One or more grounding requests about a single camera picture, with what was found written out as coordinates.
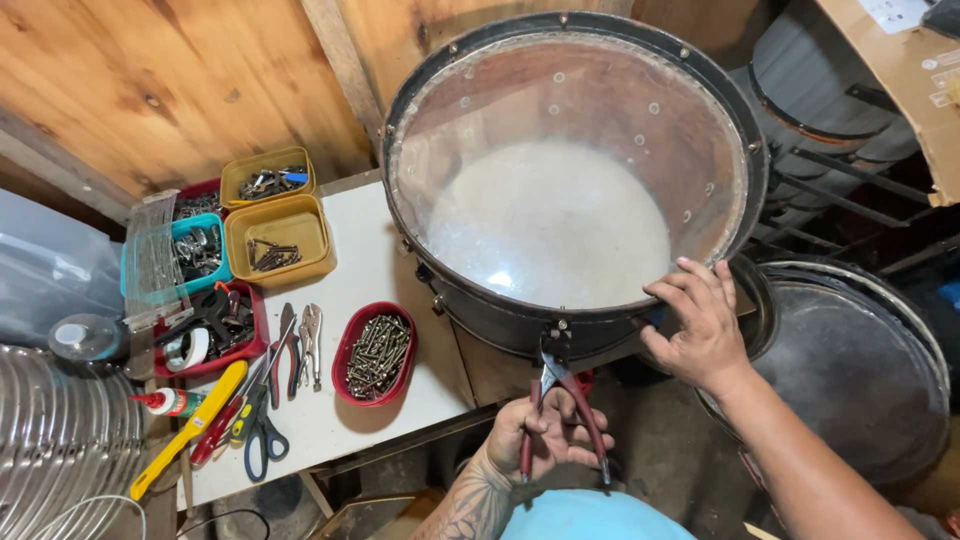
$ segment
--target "blue-handled scissors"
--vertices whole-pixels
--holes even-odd
[[[260,472],[253,472],[251,463],[253,457],[251,452],[259,454]],[[290,441],[287,440],[274,427],[274,423],[267,416],[267,402],[264,400],[260,404],[260,409],[256,413],[256,422],[253,423],[250,435],[247,436],[247,443],[244,445],[244,467],[247,469],[247,477],[254,482],[263,481],[267,477],[267,458],[271,461],[280,461],[290,452]]]

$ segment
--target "blue shirt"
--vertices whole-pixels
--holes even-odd
[[[680,524],[643,501],[589,489],[554,489],[518,505],[500,535],[500,540],[540,538],[695,540]]]

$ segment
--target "cardboard box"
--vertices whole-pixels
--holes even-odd
[[[960,201],[960,40],[908,28],[923,0],[817,3],[913,126],[933,176],[930,205]]]

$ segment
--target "yellow plastic container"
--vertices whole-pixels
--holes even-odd
[[[270,288],[329,274],[337,267],[330,228],[313,195],[293,195],[234,210],[224,222],[227,259],[233,277]],[[259,238],[280,245],[297,244],[303,260],[290,266],[253,270],[247,242]],[[263,253],[263,246],[258,253]]]
[[[253,173],[258,173],[264,169],[276,171],[290,165],[302,165],[306,167],[306,184],[297,189],[287,191],[286,193],[265,197],[250,203],[230,202],[240,198],[240,184],[249,182]],[[234,211],[243,207],[284,199],[302,193],[310,194],[313,193],[316,185],[317,181],[314,179],[313,163],[310,162],[310,157],[307,156],[306,150],[299,146],[292,146],[290,148],[284,148],[283,150],[268,152],[267,154],[260,154],[259,156],[251,156],[228,163],[220,175],[220,204],[225,209]]]

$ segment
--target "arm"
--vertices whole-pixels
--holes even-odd
[[[607,417],[593,410],[597,428],[607,428]],[[577,462],[599,468],[596,454],[571,442],[589,443],[587,429],[576,413],[573,397],[554,388],[543,398],[541,413],[529,399],[510,402],[496,415],[493,430],[473,456],[450,492],[411,540],[453,538],[493,539],[507,525],[510,494],[520,484],[520,443],[524,430],[533,433],[533,479],[539,479],[558,463]],[[604,445],[613,448],[613,438],[604,434]]]
[[[640,337],[679,379],[720,405],[763,472],[798,540],[921,540],[922,536],[783,402],[750,365],[733,308],[730,268],[716,275],[678,260],[685,274],[644,287],[677,312],[683,329],[669,341],[646,326]]]

